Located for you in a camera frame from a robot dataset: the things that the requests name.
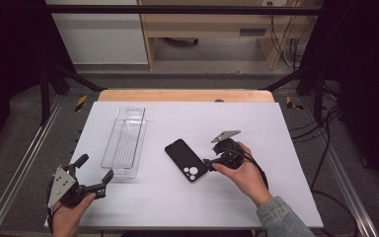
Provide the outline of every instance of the aluminum rail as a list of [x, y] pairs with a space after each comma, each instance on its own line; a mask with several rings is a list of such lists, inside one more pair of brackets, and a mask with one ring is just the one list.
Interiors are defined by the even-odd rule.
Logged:
[[[305, 102], [304, 105], [307, 113], [309, 114], [311, 120], [313, 120], [314, 116], [312, 113], [312, 102], [310, 101], [310, 99], [306, 100], [305, 98], [303, 99], [303, 101]], [[318, 130], [316, 132], [319, 134], [323, 133], [322, 130]], [[328, 137], [325, 133], [323, 133], [319, 136], [319, 139], [320, 144], [324, 149], [328, 141]], [[361, 235], [363, 237], [378, 237], [379, 235], [374, 227], [374, 224], [371, 221], [371, 218], [369, 217], [364, 205], [362, 204], [361, 198], [359, 197], [358, 193], [353, 187], [353, 184], [349, 176], [347, 175], [346, 170], [343, 168], [343, 165], [341, 164], [334, 147], [331, 145], [331, 143], [329, 143], [329, 146], [330, 147], [328, 149], [327, 154], [328, 162], [338, 182], [338, 185], [340, 186], [341, 192], [343, 194], [343, 197], [345, 198], [349, 210], [355, 218], [356, 224], [358, 226], [359, 231], [361, 232]]]
[[208, 15], [296, 15], [320, 16], [341, 12], [321, 7], [241, 7], [183, 5], [33, 5], [27, 10], [70, 14], [208, 14]]
[[41, 148], [48, 134], [48, 131], [50, 130], [51, 125], [53, 124], [56, 118], [56, 115], [58, 114], [58, 111], [62, 102], [63, 102], [62, 96], [56, 97], [52, 105], [52, 113], [50, 115], [50, 118], [47, 120], [46, 124], [39, 127], [36, 133], [36, 136], [33, 139], [26, 154], [24, 155], [23, 160], [18, 166], [17, 171], [13, 175], [4, 194], [1, 196], [0, 198], [0, 226], [9, 208], [11, 207], [11, 204], [13, 203], [18, 191], [20, 190], [21, 185], [23, 184], [23, 181], [30, 170], [30, 167], [32, 166], [34, 160], [36, 159], [39, 149]]

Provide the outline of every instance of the white cabinet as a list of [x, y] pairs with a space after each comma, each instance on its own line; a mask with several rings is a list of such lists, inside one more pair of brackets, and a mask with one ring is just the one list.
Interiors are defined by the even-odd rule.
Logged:
[[[50, 4], [137, 5], [134, 0], [46, 0]], [[148, 64], [138, 14], [53, 14], [75, 65]]]

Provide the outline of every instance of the metal bracket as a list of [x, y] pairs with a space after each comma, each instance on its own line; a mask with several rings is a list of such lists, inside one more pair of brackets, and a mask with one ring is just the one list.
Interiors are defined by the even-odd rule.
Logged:
[[211, 143], [222, 141], [239, 133], [241, 133], [241, 130], [222, 131], [218, 136], [211, 140]]

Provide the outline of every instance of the white table surface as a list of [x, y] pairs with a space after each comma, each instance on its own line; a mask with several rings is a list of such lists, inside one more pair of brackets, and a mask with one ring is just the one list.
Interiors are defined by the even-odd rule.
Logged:
[[137, 177], [109, 183], [107, 196], [85, 212], [80, 226], [104, 229], [253, 229], [254, 203], [227, 177], [209, 172], [190, 183], [166, 154], [182, 138], [199, 158], [213, 159], [211, 143], [223, 130], [251, 148], [269, 190], [309, 227], [323, 227], [277, 103], [96, 102], [72, 157], [90, 159], [76, 172], [81, 185], [101, 182], [101, 161], [121, 106], [144, 107], [147, 128]]

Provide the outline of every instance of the person's right hand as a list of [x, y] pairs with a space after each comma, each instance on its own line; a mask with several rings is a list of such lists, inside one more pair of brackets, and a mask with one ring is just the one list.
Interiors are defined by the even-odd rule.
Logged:
[[[246, 153], [252, 156], [251, 150], [245, 144], [240, 141], [238, 144]], [[242, 193], [251, 198], [256, 206], [260, 206], [272, 198], [272, 195], [266, 188], [260, 171], [249, 160], [245, 159], [243, 164], [236, 170], [227, 168], [218, 163], [214, 163], [213, 168], [230, 178]]]

